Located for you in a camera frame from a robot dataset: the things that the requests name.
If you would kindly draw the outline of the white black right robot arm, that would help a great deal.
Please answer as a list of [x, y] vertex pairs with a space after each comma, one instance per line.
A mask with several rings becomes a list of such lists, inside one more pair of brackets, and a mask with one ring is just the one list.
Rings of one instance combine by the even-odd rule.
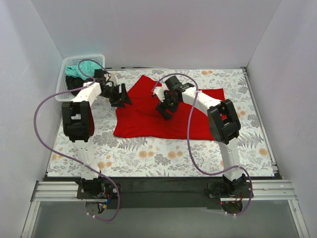
[[209, 129], [213, 139], [218, 143], [223, 161], [224, 192], [235, 197], [241, 193], [246, 183], [246, 174], [241, 168], [238, 153], [238, 137], [241, 124], [234, 105], [230, 100], [218, 100], [198, 89], [196, 81], [181, 83], [178, 73], [168, 74], [155, 84], [153, 96], [159, 99], [156, 110], [165, 118], [171, 119], [180, 103], [191, 106], [204, 113], [208, 118]]

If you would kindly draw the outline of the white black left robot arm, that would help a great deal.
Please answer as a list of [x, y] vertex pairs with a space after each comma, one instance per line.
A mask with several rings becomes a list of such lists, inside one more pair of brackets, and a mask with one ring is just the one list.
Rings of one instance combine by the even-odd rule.
[[77, 151], [78, 160], [83, 163], [81, 185], [83, 191], [94, 198], [106, 193], [105, 183], [99, 175], [92, 137], [95, 123], [91, 106], [98, 96], [109, 99], [112, 107], [132, 105], [124, 83], [118, 83], [115, 76], [107, 76], [102, 69], [95, 71], [95, 82], [87, 80], [84, 89], [69, 102], [62, 103], [63, 132]]

